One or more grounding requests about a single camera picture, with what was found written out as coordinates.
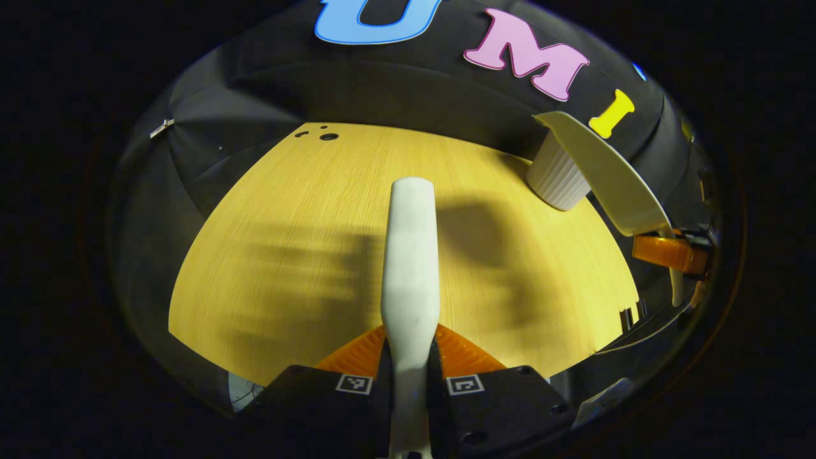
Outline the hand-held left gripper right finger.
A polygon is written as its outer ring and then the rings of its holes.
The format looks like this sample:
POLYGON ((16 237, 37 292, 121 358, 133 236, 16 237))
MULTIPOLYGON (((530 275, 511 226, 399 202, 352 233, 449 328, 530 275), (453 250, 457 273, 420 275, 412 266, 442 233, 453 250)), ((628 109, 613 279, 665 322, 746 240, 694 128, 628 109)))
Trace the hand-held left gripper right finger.
POLYGON ((518 455, 574 424, 574 406, 528 365, 508 367, 438 325, 426 406, 434 455, 518 455))

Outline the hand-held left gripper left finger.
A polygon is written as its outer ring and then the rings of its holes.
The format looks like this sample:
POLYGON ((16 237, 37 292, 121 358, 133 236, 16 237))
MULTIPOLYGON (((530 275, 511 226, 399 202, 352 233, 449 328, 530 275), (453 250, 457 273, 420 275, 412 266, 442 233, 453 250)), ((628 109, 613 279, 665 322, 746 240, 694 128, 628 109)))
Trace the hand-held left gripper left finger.
POLYGON ((272 456, 388 456, 390 414, 390 347, 376 326, 280 373, 252 403, 252 431, 272 456))

